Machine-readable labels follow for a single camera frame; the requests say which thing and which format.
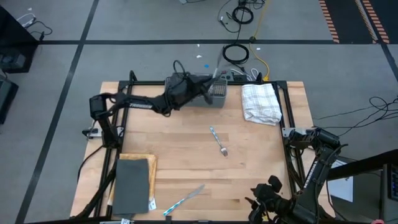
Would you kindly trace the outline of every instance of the floor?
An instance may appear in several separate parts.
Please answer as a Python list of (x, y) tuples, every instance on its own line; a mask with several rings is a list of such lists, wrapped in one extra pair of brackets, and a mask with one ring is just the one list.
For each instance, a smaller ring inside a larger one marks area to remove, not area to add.
[[(45, 40), (67, 40), (40, 45), (29, 73), (9, 76), (20, 88), (6, 123), (0, 126), (0, 177), (5, 180), (0, 185), (2, 223), (16, 221), (39, 156), (47, 157), (41, 175), (34, 175), (33, 180), (39, 178), (36, 188), (30, 186), (30, 204), (24, 202), (27, 214), (22, 212), (19, 218), (25, 218), (25, 222), (68, 218), (86, 145), (81, 130), (91, 124), (88, 98), (99, 92), (101, 82), (125, 80), (130, 70), (139, 80), (163, 80), (171, 74), (175, 59), (189, 71), (211, 73), (223, 46), (178, 41), (83, 45), (85, 40), (235, 39), (236, 34), (226, 32), (216, 20), (225, 2), (181, 5), (178, 0), (0, 0), (14, 17), (33, 12), (51, 27), (53, 34)], [(225, 10), (230, 12), (235, 5), (228, 4)], [(271, 80), (304, 81), (316, 125), (354, 125), (372, 109), (316, 118), (369, 106), (372, 96), (392, 101), (398, 95), (398, 82), (380, 45), (317, 42), (331, 40), (319, 7), (318, 0), (271, 0), (257, 38), (313, 42), (257, 44), (256, 52), (268, 62)], [(260, 12), (254, 11), (254, 21), (242, 26), (240, 39), (252, 36)], [(230, 29), (238, 28), (234, 25), (232, 22)], [(398, 46), (388, 45), (388, 49), (398, 58)], [(245, 66), (265, 72), (252, 55)], [(349, 144), (341, 155), (362, 159), (395, 149), (398, 139), (393, 133), (397, 127), (398, 119), (389, 119), (354, 129), (341, 137)], [(377, 176), (360, 175), (354, 178), (354, 202), (334, 198), (333, 203), (352, 220), (377, 218), (378, 189)]]

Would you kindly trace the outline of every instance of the folded towel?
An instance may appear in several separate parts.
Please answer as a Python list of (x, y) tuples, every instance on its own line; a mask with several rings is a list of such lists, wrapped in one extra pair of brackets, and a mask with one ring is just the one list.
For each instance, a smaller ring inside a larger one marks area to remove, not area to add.
[(242, 105), (246, 121), (275, 126), (282, 117), (271, 84), (242, 86)]

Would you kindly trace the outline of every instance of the knife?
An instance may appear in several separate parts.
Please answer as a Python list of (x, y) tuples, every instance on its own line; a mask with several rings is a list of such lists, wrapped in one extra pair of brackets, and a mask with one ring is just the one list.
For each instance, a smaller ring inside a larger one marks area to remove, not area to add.
[(188, 194), (185, 198), (183, 198), (181, 201), (177, 202), (175, 205), (171, 206), (171, 208), (167, 209), (166, 212), (163, 213), (164, 216), (167, 216), (170, 212), (172, 212), (175, 208), (177, 208), (179, 205), (182, 204), (186, 199), (190, 199), (194, 197), (195, 195), (199, 194), (203, 189), (205, 188), (205, 185), (202, 184), (199, 186), (196, 190)]

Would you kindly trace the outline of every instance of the wooden table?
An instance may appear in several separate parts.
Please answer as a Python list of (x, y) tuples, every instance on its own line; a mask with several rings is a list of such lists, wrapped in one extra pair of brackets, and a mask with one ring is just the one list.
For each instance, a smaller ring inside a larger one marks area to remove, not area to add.
[[(101, 92), (116, 93), (117, 87), (118, 82), (104, 82)], [(296, 127), (311, 127), (313, 123), (303, 83), (288, 82), (288, 87)], [(163, 86), (134, 86), (132, 93), (156, 96), (163, 91)], [(209, 125), (214, 127), (228, 149), (228, 158), (219, 152)], [(101, 139), (90, 140), (85, 156), (101, 144)], [(244, 120), (241, 86), (228, 86), (222, 109), (184, 107), (181, 111), (173, 111), (169, 118), (150, 110), (130, 109), (123, 153), (158, 157), (157, 210), (136, 215), (135, 220), (164, 220), (162, 213), (200, 184), (206, 184), (205, 189), (174, 210), (170, 214), (173, 220), (247, 220), (251, 207), (244, 197), (253, 198), (250, 188), (267, 182), (270, 175), (278, 176), (283, 183), (281, 196), (290, 198), (280, 128)], [(103, 149), (82, 169), (71, 215), (79, 213), (98, 189), (104, 154)], [(314, 157), (313, 151), (304, 152), (302, 160), (306, 172)], [(104, 196), (102, 215), (108, 194), (109, 189)], [(334, 215), (328, 204), (326, 187), (322, 189), (319, 203), (326, 212)]]

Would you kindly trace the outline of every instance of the metal basket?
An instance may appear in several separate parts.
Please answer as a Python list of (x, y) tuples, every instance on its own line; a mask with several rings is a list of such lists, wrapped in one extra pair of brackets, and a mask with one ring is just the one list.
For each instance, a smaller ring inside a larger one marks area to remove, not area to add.
[[(178, 77), (167, 77), (165, 80), (165, 90), (170, 85), (175, 85), (181, 81), (182, 73), (177, 74)], [(209, 75), (211, 74), (192, 74), (192, 75)], [(204, 107), (204, 108), (222, 108), (225, 103), (226, 98), (226, 90), (227, 90), (227, 80), (224, 78), (220, 78), (219, 80), (213, 83), (213, 86), (209, 89), (209, 94), (213, 99), (213, 104), (209, 105), (205, 101), (205, 97), (203, 95), (199, 95), (195, 97), (191, 102), (187, 103), (185, 106), (194, 106), (194, 107)]]

